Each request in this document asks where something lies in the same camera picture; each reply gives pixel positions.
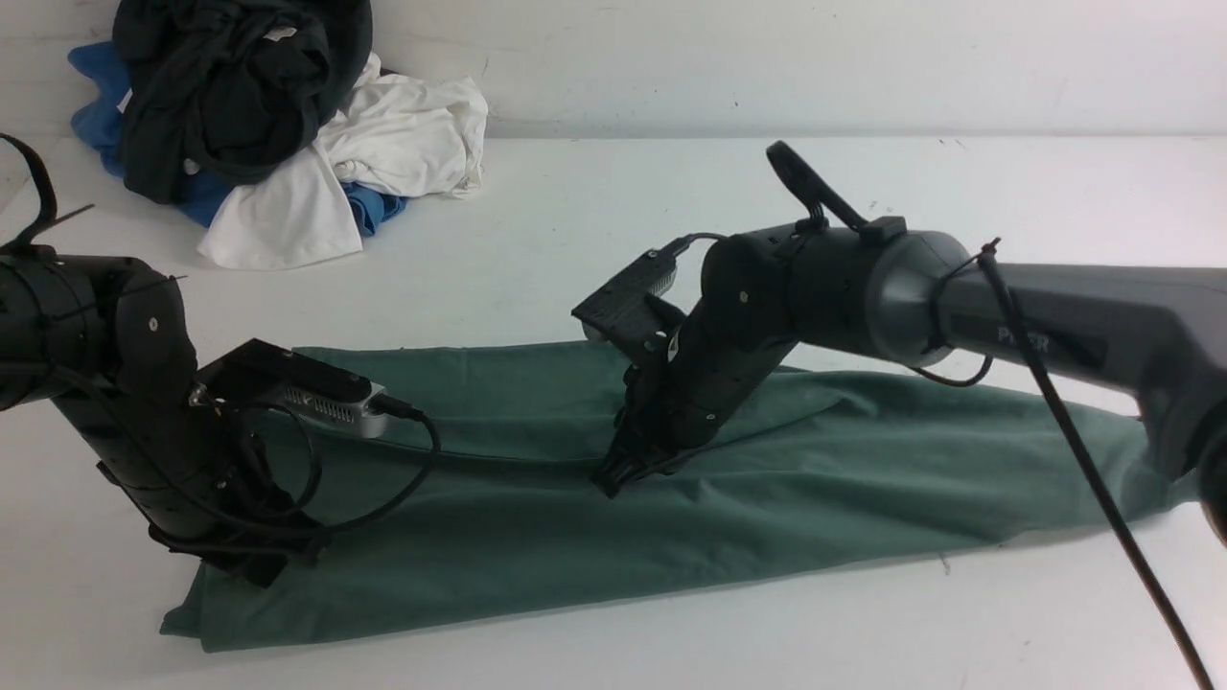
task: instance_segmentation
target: green fabric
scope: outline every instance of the green fabric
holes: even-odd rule
[[[626,361],[609,346],[306,354],[437,420],[420,494],[339,537],[267,591],[204,567],[162,631],[206,651],[347,640],[448,622],[972,549],[1103,518],[1038,397],[918,377],[779,372],[670,478],[610,501],[587,476],[612,436]],[[1193,498],[1141,462],[1130,419],[1072,409],[1130,518]],[[287,422],[263,430],[279,480],[304,478]],[[309,512],[339,522],[416,471],[426,433],[323,433]]]

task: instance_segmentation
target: white fabric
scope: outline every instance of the white fabric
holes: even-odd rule
[[[367,60],[350,98],[318,141],[341,182],[395,196],[464,196],[481,187],[490,107],[472,79],[379,76]]]
[[[236,187],[199,252],[228,269],[292,269],[362,250],[345,190],[319,141],[260,184]]]
[[[201,254],[223,268],[280,270],[361,252],[340,182],[395,196],[464,196],[481,187],[490,107],[477,85],[379,76],[379,68],[372,53],[310,147],[229,193]]]

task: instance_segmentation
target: cylindrical joint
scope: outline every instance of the cylindrical joint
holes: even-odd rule
[[[934,293],[967,260],[948,235],[910,232],[865,242],[847,228],[815,233],[793,262],[789,307],[801,341],[924,367],[944,346]]]
[[[59,365],[93,376],[106,343],[90,277],[61,262],[0,259],[0,362]],[[0,410],[58,395],[42,377],[0,376]]]

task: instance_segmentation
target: blue fabric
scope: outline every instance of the blue fabric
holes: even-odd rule
[[[72,115],[72,131],[102,157],[102,167],[115,177],[124,177],[124,167],[115,158],[123,114],[117,108],[131,88],[128,68],[109,41],[82,45],[69,52],[69,64],[98,87],[98,98]],[[379,194],[361,184],[344,184],[345,195],[353,209],[353,220],[363,237],[375,233],[379,225],[405,210],[406,199]],[[175,207],[189,219],[209,227],[217,209],[231,193],[217,176],[200,171],[184,180],[183,199]]]
[[[404,196],[380,194],[352,182],[342,184],[341,189],[350,198],[353,220],[358,222],[358,232],[362,233],[362,237],[374,237],[379,225],[396,217],[405,210],[405,204],[409,201]]]
[[[108,41],[93,45],[74,48],[69,52],[69,64],[76,71],[93,80],[98,98],[72,115],[72,131],[102,157],[102,167],[115,177],[124,176],[124,167],[115,158],[123,114],[117,109],[130,88],[128,68]],[[226,195],[233,187],[209,171],[200,171],[184,180],[184,203],[175,207],[189,219],[209,227],[217,215]]]

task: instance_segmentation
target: black cable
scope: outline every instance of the black cable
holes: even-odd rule
[[[993,247],[996,247],[998,242],[1000,242],[1000,241],[1001,241],[1000,238],[994,239],[993,243],[991,243]],[[933,297],[929,300],[929,304],[930,304],[929,311],[930,311],[930,316],[933,317],[933,322],[934,323],[937,323],[937,319],[939,319],[939,316],[937,316],[937,300],[941,297],[941,293],[946,290],[946,284],[948,284],[951,280],[953,280],[955,276],[957,276],[958,274],[961,274],[963,271],[963,269],[966,269],[967,266],[974,264],[975,260],[979,259],[979,258],[980,258],[980,254],[975,254],[974,257],[968,258],[966,262],[958,264],[955,268],[955,270],[948,271],[948,273],[946,273],[946,275],[941,276],[941,279],[934,286],[934,289],[933,289]],[[933,343],[930,343],[929,349],[931,351],[931,350],[939,349],[940,346],[942,346],[942,343],[941,343],[940,339],[936,339]],[[942,386],[950,386],[951,388],[971,388],[971,387],[975,386],[977,383],[984,381],[985,377],[988,377],[989,371],[993,370],[993,356],[991,355],[985,355],[984,356],[984,361],[980,363],[980,371],[975,372],[975,374],[972,376],[972,378],[966,378],[966,379],[962,379],[962,381],[958,381],[958,379],[955,379],[955,378],[946,378],[944,376],[933,373],[930,371],[925,371],[925,370],[923,370],[920,367],[908,367],[908,368],[912,370],[912,371],[914,371],[915,373],[919,373],[920,376],[928,378],[929,381],[940,383]]]
[[[243,413],[247,410],[267,410],[270,413],[282,413],[290,416],[290,419],[294,422],[294,426],[297,426],[298,431],[302,433],[303,440],[307,442],[307,455],[310,462],[310,469],[308,470],[307,474],[307,485],[303,486],[302,494],[298,495],[298,498],[288,508],[285,508],[282,511],[261,513],[260,517],[282,518],[307,507],[307,503],[310,503],[312,500],[315,498],[315,494],[319,492],[319,485],[324,478],[324,459],[319,453],[319,448],[315,446],[315,437],[312,435],[310,428],[308,428],[307,422],[303,420],[303,417],[298,413],[291,410],[285,405],[279,405],[276,403],[264,403],[260,400],[253,400],[248,403],[222,403],[221,408],[223,410],[229,410],[232,413]],[[242,438],[238,440],[238,443],[242,444],[244,453],[250,452],[250,447],[248,443],[244,443],[244,440]]]
[[[920,367],[908,367],[909,370],[919,373],[920,376],[928,378],[929,381],[937,382],[942,386],[950,386],[951,388],[971,388],[977,383],[984,381],[984,377],[989,374],[993,368],[993,355],[984,355],[984,362],[980,365],[980,371],[975,372],[972,378],[964,378],[962,381],[957,378],[946,378],[944,376],[925,371]]]
[[[136,448],[136,451],[141,454],[141,458],[145,462],[150,463],[150,465],[153,468],[153,471],[157,473],[158,479],[164,481],[167,486],[169,486],[179,495],[182,495],[183,498],[188,501],[188,503],[190,503],[194,508],[216,519],[217,522],[221,522],[222,524],[226,524],[234,529],[243,529],[253,534],[260,534],[264,537],[270,537],[276,539],[315,539],[318,537],[331,535],[340,532],[348,532],[351,529],[357,529],[360,527],[364,527],[367,524],[371,524],[372,522],[375,522],[377,519],[394,511],[398,506],[405,502],[406,498],[413,495],[415,491],[417,491],[417,489],[422,485],[422,483],[426,481],[426,478],[429,476],[431,470],[434,469],[434,460],[438,457],[439,452],[442,452],[443,449],[443,444],[439,441],[439,433],[434,424],[425,414],[418,413],[421,419],[416,419],[413,421],[418,421],[420,424],[422,424],[422,426],[426,427],[427,433],[431,435],[431,452],[427,455],[426,462],[422,464],[422,469],[417,471],[417,475],[413,476],[413,479],[409,483],[407,486],[405,486],[400,491],[400,494],[396,494],[387,503],[379,506],[378,508],[371,511],[369,513],[366,513],[363,516],[356,517],[346,522],[336,524],[326,524],[312,529],[292,529],[286,527],[276,527],[234,517],[232,514],[217,510],[216,507],[209,505],[206,501],[196,497],[190,490],[188,490],[183,484],[180,484],[179,480],[171,476],[157,460],[153,459],[152,454],[140,441],[140,436],[128,426],[128,424],[119,415],[119,411],[115,410],[114,405],[106,397],[106,394],[103,394],[102,390],[99,390],[98,387],[93,384],[93,382],[85,378],[80,373],[72,370],[63,368],[56,365],[28,365],[28,363],[0,363],[0,373],[7,373],[13,376],[45,376],[50,378],[56,378],[77,388],[79,390],[85,393],[91,400],[93,400],[94,404],[102,408],[102,410],[107,414],[107,416],[110,417],[112,422],[119,428],[120,433],[123,433],[123,436],[128,440],[128,442],[131,443],[133,447]]]
[[[1048,403],[1048,408],[1052,410],[1053,417],[1056,420],[1056,425],[1060,426],[1061,433],[1065,435],[1065,441],[1074,452],[1074,457],[1077,459],[1079,468],[1082,469],[1082,474],[1086,476],[1087,484],[1091,485],[1091,492],[1094,494],[1096,502],[1099,503],[1099,508],[1108,518],[1108,524],[1112,525],[1112,532],[1117,535],[1117,540],[1120,541],[1120,546],[1129,557],[1129,562],[1133,564],[1134,570],[1137,572],[1137,577],[1141,578],[1142,584],[1146,587],[1146,592],[1150,594],[1151,600],[1155,602],[1155,607],[1158,608],[1160,614],[1167,622],[1168,630],[1172,631],[1172,637],[1175,638],[1175,643],[1180,648],[1180,653],[1184,654],[1184,661],[1189,665],[1189,672],[1193,673],[1193,678],[1196,680],[1198,688],[1201,690],[1214,690],[1214,683],[1210,680],[1210,674],[1206,672],[1206,667],[1201,662],[1201,656],[1198,653],[1198,648],[1193,643],[1193,638],[1189,637],[1189,631],[1184,627],[1180,615],[1175,611],[1175,607],[1172,605],[1172,600],[1168,599],[1167,593],[1163,591],[1158,578],[1155,576],[1155,571],[1151,570],[1150,564],[1146,561],[1146,556],[1142,554],[1141,548],[1137,545],[1133,533],[1129,530],[1129,525],[1125,523],[1124,516],[1120,514],[1120,510],[1112,498],[1112,492],[1108,491],[1107,485],[1103,483],[1103,478],[1099,476],[1099,470],[1094,467],[1094,460],[1091,459],[1091,452],[1082,441],[1082,436],[1079,435],[1077,426],[1075,426],[1069,409],[1065,408],[1065,403],[1056,393],[1056,387],[1053,386],[1053,381],[1048,376],[1048,368],[1044,366],[1043,360],[1039,357],[1034,345],[1032,345],[1031,339],[1027,336],[1027,328],[1023,325],[1022,320],[1023,314],[1021,313],[1018,304],[1014,301],[1014,297],[1010,295],[1010,290],[1006,286],[1005,280],[1001,277],[1001,273],[998,270],[995,254],[996,243],[985,244],[975,263],[984,273],[984,277],[988,280],[989,286],[991,286],[994,296],[996,296],[998,306],[1001,308],[1001,314],[1005,318],[1006,327],[1010,329],[1010,335],[1014,336],[1014,341],[1017,345],[1023,361],[1031,370],[1031,374],[1036,378],[1036,383],[1039,386],[1039,390],[1044,397],[1044,401]]]

